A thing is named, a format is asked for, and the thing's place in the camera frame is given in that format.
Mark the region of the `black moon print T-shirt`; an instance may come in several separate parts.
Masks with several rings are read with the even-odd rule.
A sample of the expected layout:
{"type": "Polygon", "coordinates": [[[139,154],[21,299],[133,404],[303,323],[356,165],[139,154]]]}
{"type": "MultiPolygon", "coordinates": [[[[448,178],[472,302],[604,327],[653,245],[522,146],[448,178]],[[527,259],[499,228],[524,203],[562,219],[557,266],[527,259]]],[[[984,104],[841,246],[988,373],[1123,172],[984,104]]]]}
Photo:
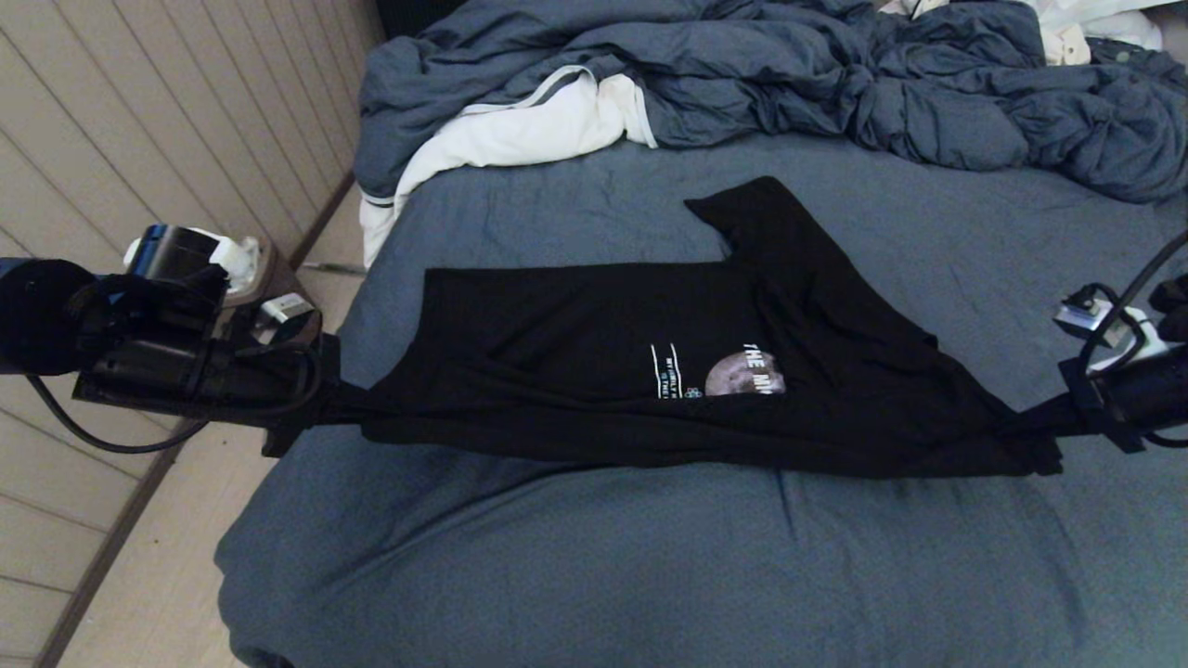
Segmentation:
{"type": "Polygon", "coordinates": [[[429,269],[371,443],[865,479],[1053,475],[1053,436],[890,304],[785,185],[689,198],[709,263],[429,269]]]}

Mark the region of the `clear plastic bin liner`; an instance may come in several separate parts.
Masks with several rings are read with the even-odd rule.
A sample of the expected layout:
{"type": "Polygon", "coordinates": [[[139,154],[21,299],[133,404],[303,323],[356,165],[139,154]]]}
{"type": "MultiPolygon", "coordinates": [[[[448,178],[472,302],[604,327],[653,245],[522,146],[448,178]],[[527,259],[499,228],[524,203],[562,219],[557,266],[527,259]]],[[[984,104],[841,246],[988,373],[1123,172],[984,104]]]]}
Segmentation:
{"type": "Polygon", "coordinates": [[[217,245],[211,252],[211,263],[225,269],[226,281],[228,281],[226,292],[239,295],[249,291],[255,275],[258,275],[260,256],[263,256],[263,246],[254,237],[242,240],[219,237],[217,245]]]}

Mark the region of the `brown trash bin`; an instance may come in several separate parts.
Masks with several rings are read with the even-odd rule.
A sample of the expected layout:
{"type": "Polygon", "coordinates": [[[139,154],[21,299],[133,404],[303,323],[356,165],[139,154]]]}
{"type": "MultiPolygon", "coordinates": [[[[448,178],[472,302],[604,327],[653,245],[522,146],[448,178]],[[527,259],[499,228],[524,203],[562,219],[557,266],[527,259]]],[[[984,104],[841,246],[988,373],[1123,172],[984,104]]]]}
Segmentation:
{"type": "Polygon", "coordinates": [[[293,275],[285,256],[271,244],[260,242],[260,246],[263,256],[249,291],[239,295],[227,292],[225,296],[225,305],[216,327],[217,338],[241,346],[314,342],[322,329],[322,314],[317,308],[305,319],[293,320],[279,327],[255,328],[253,324],[255,308],[263,301],[273,300],[279,295],[298,292],[312,304],[309,292],[293,275]]]}

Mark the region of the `white blanket grey stripe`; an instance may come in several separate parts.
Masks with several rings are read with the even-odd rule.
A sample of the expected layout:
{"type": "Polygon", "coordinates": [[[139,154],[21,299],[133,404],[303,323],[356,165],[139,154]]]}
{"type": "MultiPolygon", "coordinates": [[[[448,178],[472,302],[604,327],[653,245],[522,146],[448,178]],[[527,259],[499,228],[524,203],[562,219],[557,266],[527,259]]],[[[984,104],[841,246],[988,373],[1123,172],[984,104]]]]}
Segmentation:
{"type": "Polygon", "coordinates": [[[590,68],[565,65],[522,101],[469,105],[417,149],[393,195],[362,196],[362,266],[375,261],[411,194],[438,174],[570,160],[621,139],[659,145],[644,89],[626,73],[600,78],[590,68]]]}

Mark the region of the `black headboard panel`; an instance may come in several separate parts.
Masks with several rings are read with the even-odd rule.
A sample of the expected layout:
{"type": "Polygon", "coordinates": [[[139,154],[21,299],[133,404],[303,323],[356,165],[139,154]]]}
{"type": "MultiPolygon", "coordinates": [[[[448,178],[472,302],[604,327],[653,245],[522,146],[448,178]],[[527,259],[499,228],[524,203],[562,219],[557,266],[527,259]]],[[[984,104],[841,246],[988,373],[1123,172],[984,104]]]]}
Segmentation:
{"type": "Polygon", "coordinates": [[[421,34],[434,23],[459,11],[468,0],[373,0],[383,38],[421,34]]]}

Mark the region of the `blue bed sheet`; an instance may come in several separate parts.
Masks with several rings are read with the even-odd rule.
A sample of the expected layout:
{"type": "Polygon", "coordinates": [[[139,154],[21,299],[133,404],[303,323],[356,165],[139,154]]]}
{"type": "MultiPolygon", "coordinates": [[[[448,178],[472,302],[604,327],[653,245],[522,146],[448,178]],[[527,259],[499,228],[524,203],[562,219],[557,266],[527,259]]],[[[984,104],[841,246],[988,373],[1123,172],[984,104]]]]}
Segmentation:
{"type": "MultiPolygon", "coordinates": [[[[716,261],[684,198],[759,176],[1018,409],[1078,348],[1056,302],[1123,288],[1188,225],[1183,194],[1136,206],[813,136],[457,169],[407,198],[345,319],[345,376],[394,367],[428,267],[716,261]]],[[[297,668],[1188,668],[1188,453],[1062,449],[1061,475],[876,483],[321,428],[222,538],[220,611],[244,662],[297,668]]]]}

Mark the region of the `crumpled blue duvet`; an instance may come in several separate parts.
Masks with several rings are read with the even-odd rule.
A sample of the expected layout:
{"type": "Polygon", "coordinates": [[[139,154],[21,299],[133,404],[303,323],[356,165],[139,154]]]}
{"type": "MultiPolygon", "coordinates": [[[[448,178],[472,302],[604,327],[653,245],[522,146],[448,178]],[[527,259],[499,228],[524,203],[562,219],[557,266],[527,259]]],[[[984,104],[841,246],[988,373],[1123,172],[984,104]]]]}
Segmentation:
{"type": "Polygon", "coordinates": [[[868,0],[468,0],[369,52],[354,174],[390,198],[416,149],[479,101],[564,65],[627,73],[663,149],[843,136],[968,171],[1043,168],[1120,201],[1188,189],[1188,75],[1161,52],[1045,63],[1024,4],[917,19],[868,0]]]}

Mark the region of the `right motor cylinder white bracket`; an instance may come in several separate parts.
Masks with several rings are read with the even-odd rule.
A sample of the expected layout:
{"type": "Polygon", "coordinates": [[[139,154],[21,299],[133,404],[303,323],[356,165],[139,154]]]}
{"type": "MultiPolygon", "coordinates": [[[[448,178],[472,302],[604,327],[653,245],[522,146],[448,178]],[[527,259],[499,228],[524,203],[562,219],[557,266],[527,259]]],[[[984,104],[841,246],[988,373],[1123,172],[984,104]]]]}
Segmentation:
{"type": "Polygon", "coordinates": [[[1183,344],[1188,344],[1188,272],[1155,286],[1146,297],[1146,310],[1126,307],[1121,317],[1104,329],[1097,345],[1113,354],[1091,361],[1087,376],[1102,376],[1183,344]]]}

